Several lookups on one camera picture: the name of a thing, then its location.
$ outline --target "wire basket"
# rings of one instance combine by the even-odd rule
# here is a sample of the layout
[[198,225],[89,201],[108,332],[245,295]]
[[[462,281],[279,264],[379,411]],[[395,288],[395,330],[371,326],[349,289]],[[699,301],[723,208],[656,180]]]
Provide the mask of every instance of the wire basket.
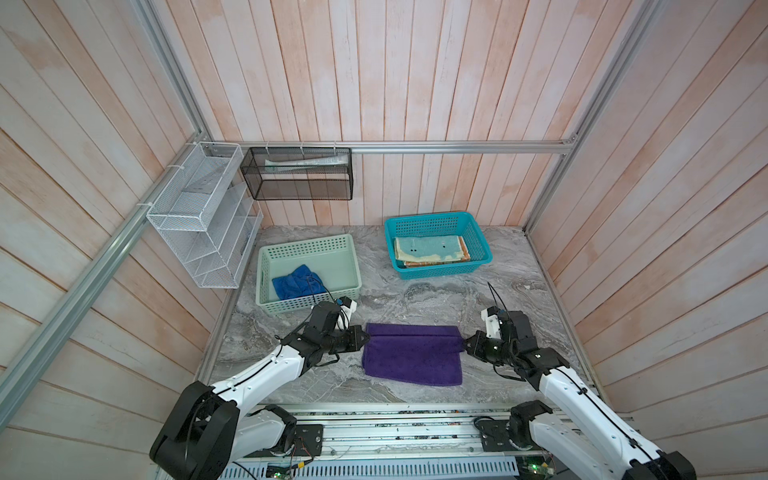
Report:
[[221,199],[219,208],[211,219],[208,229],[204,232],[159,230],[160,235],[176,254],[176,257],[187,266],[190,275],[196,276],[206,273],[190,270],[190,262],[221,250],[227,232],[230,231],[232,223],[236,222],[238,211],[240,212],[239,217],[247,215],[253,200],[251,200],[250,196],[244,195],[246,189],[246,184],[240,183],[227,190]]
[[320,277],[333,298],[359,298],[362,281],[355,244],[352,235],[344,234],[261,247],[257,268],[256,305],[265,312],[274,314],[311,307],[320,300],[330,301],[328,293],[280,300],[272,279],[288,275],[301,265],[307,265]]
[[253,248],[259,225],[264,218],[261,210],[257,217],[248,215],[243,219],[242,227],[234,236],[232,250],[228,250],[227,261],[219,268],[194,277],[195,283],[203,288],[237,288],[243,278],[248,263],[247,253]]
[[150,207],[147,218],[158,230],[207,230],[242,161],[238,144],[198,143]]
[[352,200],[349,148],[251,147],[240,169],[255,200]]
[[[389,259],[403,280],[471,273],[477,270],[479,266],[493,260],[491,247],[488,246],[488,241],[485,240],[480,226],[472,214],[467,212],[390,218],[384,223],[384,229]],[[464,243],[469,251],[468,262],[405,268],[403,262],[395,258],[396,237],[438,237],[443,235],[459,235],[464,238]]]

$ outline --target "marble floor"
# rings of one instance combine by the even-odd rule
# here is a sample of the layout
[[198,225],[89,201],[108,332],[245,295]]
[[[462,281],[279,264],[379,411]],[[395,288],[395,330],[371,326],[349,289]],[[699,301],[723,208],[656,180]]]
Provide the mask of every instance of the marble floor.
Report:
[[[528,241],[516,227],[484,227],[493,262],[474,273],[401,280],[387,253],[384,227],[269,227],[261,230],[253,254],[265,245],[350,233],[355,242],[362,289],[352,323],[456,325],[462,335],[485,329],[480,311],[493,305],[486,282],[510,310],[528,314],[539,346],[552,346],[581,373],[573,347]],[[256,304],[257,262],[250,263],[237,308],[230,321],[212,381],[239,372],[264,357],[309,310],[270,316]],[[497,376],[488,363],[461,354],[460,386],[419,386],[366,376],[362,352],[312,369],[273,392],[265,402],[428,402],[516,404],[542,398],[527,383]]]

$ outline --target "teal plastic basket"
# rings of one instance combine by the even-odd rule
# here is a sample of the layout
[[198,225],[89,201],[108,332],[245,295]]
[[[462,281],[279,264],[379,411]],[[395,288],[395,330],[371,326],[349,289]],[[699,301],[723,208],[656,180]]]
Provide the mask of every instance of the teal plastic basket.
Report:
[[355,244],[352,235],[345,234],[261,247],[256,278],[256,305],[274,314],[311,307],[315,300],[330,301],[328,293],[315,293],[314,298],[309,295],[280,300],[272,279],[288,275],[301,265],[307,265],[317,273],[333,298],[348,296],[357,300],[360,296],[362,282]]
[[[493,260],[491,247],[488,246],[485,236],[480,231],[480,226],[472,214],[467,212],[395,217],[387,220],[384,227],[389,259],[392,260],[392,266],[395,267],[403,280],[471,273],[477,270],[479,266]],[[403,262],[395,259],[396,237],[437,237],[442,235],[463,237],[467,250],[469,250],[469,261],[405,268]]]

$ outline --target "wooden wall panel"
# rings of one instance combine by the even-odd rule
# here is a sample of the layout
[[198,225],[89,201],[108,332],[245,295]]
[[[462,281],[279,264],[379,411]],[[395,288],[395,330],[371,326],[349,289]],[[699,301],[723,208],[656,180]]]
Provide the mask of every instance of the wooden wall panel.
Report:
[[[133,8],[0,4],[2,369],[194,131]],[[0,434],[4,477],[143,478],[221,304],[148,230]]]
[[614,408],[702,476],[768,466],[766,28],[670,4],[531,232]]
[[[230,141],[570,137],[641,3],[154,2],[211,132]],[[691,28],[712,2],[686,20]],[[352,201],[264,207],[277,225],[380,225],[451,210],[523,225],[557,159],[355,156]]]

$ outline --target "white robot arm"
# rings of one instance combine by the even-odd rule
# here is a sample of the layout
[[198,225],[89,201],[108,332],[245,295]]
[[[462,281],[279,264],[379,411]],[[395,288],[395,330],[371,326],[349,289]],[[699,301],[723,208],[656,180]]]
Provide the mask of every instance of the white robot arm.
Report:
[[[230,462],[258,450],[293,447],[296,419],[279,406],[250,412],[270,393],[313,367],[356,352],[369,336],[349,319],[357,303],[343,296],[317,303],[269,355],[229,379],[189,385],[150,449],[150,458],[176,480],[214,480]],[[329,354],[335,360],[321,363]]]
[[595,395],[568,361],[552,348],[539,348],[523,312],[494,306],[483,310],[486,333],[465,340],[466,352],[483,362],[511,366],[565,412],[591,443],[568,428],[543,402],[513,407],[508,422],[478,418],[475,426],[498,445],[548,450],[582,480],[693,480],[693,466],[678,452],[665,453]]

